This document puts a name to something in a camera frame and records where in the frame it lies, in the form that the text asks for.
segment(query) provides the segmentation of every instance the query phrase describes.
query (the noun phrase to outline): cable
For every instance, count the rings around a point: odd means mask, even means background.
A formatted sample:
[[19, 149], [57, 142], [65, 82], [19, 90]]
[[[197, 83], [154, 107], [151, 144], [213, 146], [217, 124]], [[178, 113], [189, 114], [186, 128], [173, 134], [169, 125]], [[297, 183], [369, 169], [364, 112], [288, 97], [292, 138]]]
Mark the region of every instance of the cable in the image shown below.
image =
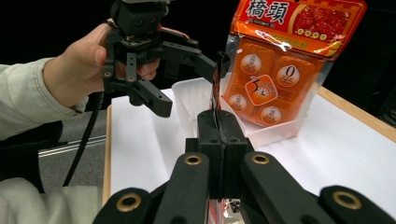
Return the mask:
[[67, 177], [64, 181], [64, 187], [69, 185], [70, 180], [72, 179], [73, 173], [76, 171], [79, 160], [81, 159], [82, 153], [84, 152], [85, 146], [87, 145], [88, 140], [90, 139], [92, 129], [93, 129], [93, 126], [94, 126], [96, 119], [98, 117], [100, 108], [102, 107], [104, 92], [99, 91], [99, 92], [96, 92], [95, 94], [96, 95], [94, 97], [93, 110], [91, 113], [90, 121], [88, 122], [87, 128], [85, 129], [85, 132], [82, 135], [81, 142], [79, 144], [76, 156], [73, 159], [73, 163], [70, 166], [69, 173], [67, 174]]

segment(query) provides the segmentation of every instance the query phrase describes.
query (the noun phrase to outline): white table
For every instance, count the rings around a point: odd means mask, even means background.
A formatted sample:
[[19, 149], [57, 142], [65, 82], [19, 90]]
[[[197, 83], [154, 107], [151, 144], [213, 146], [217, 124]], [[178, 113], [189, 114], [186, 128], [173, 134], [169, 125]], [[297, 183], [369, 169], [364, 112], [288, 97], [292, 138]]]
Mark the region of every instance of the white table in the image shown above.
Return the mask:
[[[171, 90], [163, 92], [174, 99]], [[104, 200], [121, 189], [152, 191], [166, 182], [184, 153], [176, 107], [164, 119], [120, 97], [113, 99], [108, 115]], [[388, 128], [381, 121], [369, 122]], [[365, 123], [317, 95], [298, 136], [255, 149], [275, 156], [314, 194], [323, 187], [345, 186], [396, 219], [396, 135], [390, 126], [386, 137]]]

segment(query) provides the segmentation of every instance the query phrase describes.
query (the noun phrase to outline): orange package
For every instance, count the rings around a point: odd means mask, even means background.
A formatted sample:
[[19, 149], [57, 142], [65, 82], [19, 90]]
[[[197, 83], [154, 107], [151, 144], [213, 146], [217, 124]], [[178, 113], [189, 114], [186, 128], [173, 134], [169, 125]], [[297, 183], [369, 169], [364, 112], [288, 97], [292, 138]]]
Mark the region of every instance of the orange package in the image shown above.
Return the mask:
[[263, 127], [293, 121], [365, 10], [361, 0], [241, 0], [227, 43], [233, 64], [223, 99], [238, 117]]

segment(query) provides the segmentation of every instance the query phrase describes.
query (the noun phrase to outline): white sleeve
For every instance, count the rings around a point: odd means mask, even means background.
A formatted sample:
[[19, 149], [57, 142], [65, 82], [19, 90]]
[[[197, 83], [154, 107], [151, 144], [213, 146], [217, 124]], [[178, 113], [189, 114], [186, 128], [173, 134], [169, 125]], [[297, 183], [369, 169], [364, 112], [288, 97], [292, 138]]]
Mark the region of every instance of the white sleeve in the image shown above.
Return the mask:
[[42, 70], [49, 60], [0, 64], [0, 140], [43, 123], [77, 118], [85, 111], [88, 96], [68, 108], [58, 103], [47, 90]]
[[40, 194], [23, 178], [0, 181], [0, 224], [87, 224], [102, 209], [102, 188], [69, 186]]

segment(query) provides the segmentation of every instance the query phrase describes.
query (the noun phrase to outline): white circular sticker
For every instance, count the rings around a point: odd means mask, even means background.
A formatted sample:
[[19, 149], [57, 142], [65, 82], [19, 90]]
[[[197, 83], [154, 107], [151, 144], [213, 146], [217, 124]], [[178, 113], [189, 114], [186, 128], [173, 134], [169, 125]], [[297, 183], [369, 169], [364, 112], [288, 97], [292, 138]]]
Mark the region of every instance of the white circular sticker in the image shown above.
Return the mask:
[[230, 97], [228, 104], [236, 111], [243, 111], [247, 108], [247, 100], [241, 94], [236, 94]]
[[300, 79], [300, 72], [294, 65], [282, 67], [277, 72], [277, 82], [284, 87], [294, 86]]
[[281, 119], [281, 114], [279, 109], [275, 106], [265, 107], [261, 113], [262, 122], [268, 125], [277, 124]]
[[249, 54], [242, 59], [241, 68], [244, 73], [253, 75], [262, 68], [262, 61], [256, 54]]

